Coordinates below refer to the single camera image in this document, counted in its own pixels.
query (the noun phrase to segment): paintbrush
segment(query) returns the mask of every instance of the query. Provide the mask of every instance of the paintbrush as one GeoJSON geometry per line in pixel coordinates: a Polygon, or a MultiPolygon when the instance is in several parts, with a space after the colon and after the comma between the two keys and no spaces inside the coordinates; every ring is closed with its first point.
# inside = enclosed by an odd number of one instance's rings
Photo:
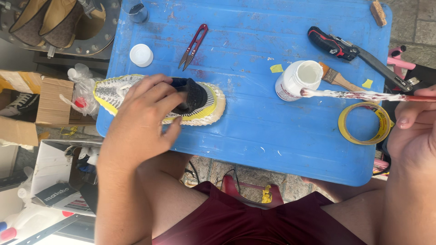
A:
{"type": "Polygon", "coordinates": [[[385,93],[377,93],[374,91],[364,92],[344,92],[331,90],[312,90],[303,88],[300,91],[301,96],[310,98],[313,96],[327,96],[345,99],[363,99],[363,100],[389,100],[389,101],[421,101],[421,102],[436,102],[436,97],[412,96],[412,95],[393,95],[385,93]]]}
{"type": "MultiPolygon", "coordinates": [[[[332,85],[339,85],[341,87],[343,87],[344,89],[348,90],[348,91],[352,91],[352,92],[358,92],[358,91],[366,91],[365,89],[358,87],[352,83],[350,83],[349,81],[347,81],[341,73],[339,73],[338,71],[330,68],[328,65],[324,64],[323,62],[318,62],[322,67],[323,67],[323,77],[322,79],[332,85]]],[[[375,101],[375,100],[364,100],[367,102],[373,102],[378,104],[380,101],[375,101]]]]}

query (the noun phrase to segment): plastic table top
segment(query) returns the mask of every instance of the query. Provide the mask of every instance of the plastic table top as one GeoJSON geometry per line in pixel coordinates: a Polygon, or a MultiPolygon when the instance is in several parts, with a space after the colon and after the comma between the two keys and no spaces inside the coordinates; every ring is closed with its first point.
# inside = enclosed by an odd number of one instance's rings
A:
{"type": "MultiPolygon", "coordinates": [[[[375,146],[348,142],[339,132],[339,114],[356,99],[327,97],[281,100],[274,84],[283,69],[298,60],[322,61],[361,86],[373,80],[381,92],[384,78],[360,58],[348,63],[315,47],[307,37],[311,26],[351,41],[382,62],[387,61],[392,12],[383,5],[388,25],[379,27],[365,0],[143,0],[150,20],[134,24],[121,12],[108,78],[126,74],[164,73],[218,85],[226,96],[219,121],[208,126],[182,126],[171,150],[360,186],[372,176],[375,146]],[[178,64],[198,27],[209,31],[189,67],[178,64]],[[153,63],[134,65],[129,51],[148,45],[153,63]]],[[[321,82],[319,89],[341,90],[321,82]]],[[[113,117],[102,107],[97,130],[105,136],[113,117]]],[[[347,127],[360,140],[378,129],[375,114],[353,110],[347,127]]]]}

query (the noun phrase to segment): thread snips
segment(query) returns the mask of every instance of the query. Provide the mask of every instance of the thread snips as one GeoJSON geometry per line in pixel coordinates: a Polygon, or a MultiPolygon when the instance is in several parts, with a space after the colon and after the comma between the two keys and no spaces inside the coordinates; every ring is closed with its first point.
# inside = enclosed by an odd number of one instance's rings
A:
{"type": "Polygon", "coordinates": [[[206,32],[208,31],[208,25],[202,24],[200,28],[198,29],[197,33],[195,34],[194,38],[191,41],[191,44],[189,45],[188,49],[186,50],[185,54],[182,57],[182,60],[179,63],[179,69],[185,64],[183,67],[183,71],[188,67],[188,65],[191,63],[192,59],[195,56],[195,53],[197,52],[198,47],[200,46],[201,42],[203,41],[204,36],[206,35],[206,32]],[[203,34],[201,35],[200,39],[197,40],[198,35],[201,30],[204,30],[203,34]]]}

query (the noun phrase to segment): yellow tape roll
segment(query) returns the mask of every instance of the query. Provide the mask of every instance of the yellow tape roll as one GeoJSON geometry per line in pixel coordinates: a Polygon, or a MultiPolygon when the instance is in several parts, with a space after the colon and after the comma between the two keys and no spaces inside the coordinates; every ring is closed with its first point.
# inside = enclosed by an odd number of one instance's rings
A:
{"type": "Polygon", "coordinates": [[[374,145],[383,141],[384,139],[386,139],[389,132],[391,131],[391,127],[394,126],[394,123],[389,118],[389,115],[385,111],[385,109],[377,104],[370,102],[362,102],[345,108],[343,112],[339,115],[339,120],[337,123],[342,136],[344,136],[344,138],[346,138],[348,141],[359,145],[374,145]],[[352,109],[356,107],[363,107],[373,111],[377,115],[378,120],[380,121],[380,128],[378,129],[377,135],[370,140],[360,141],[354,138],[347,129],[347,116],[350,111],[352,111],[352,109]]]}

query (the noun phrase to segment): person's right hand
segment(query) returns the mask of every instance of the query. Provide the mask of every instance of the person's right hand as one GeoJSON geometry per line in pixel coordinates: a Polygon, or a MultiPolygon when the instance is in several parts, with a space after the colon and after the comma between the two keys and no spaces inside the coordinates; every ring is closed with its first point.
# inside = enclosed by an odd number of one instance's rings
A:
{"type": "Polygon", "coordinates": [[[143,161],[170,149],[180,133],[181,117],[165,133],[162,120],[185,100],[164,74],[144,77],[129,89],[100,151],[99,170],[133,171],[143,161]]]}
{"type": "MultiPolygon", "coordinates": [[[[436,97],[436,85],[415,91],[436,97]]],[[[401,102],[397,124],[388,140],[392,162],[411,167],[436,167],[436,102],[401,102]]]]}

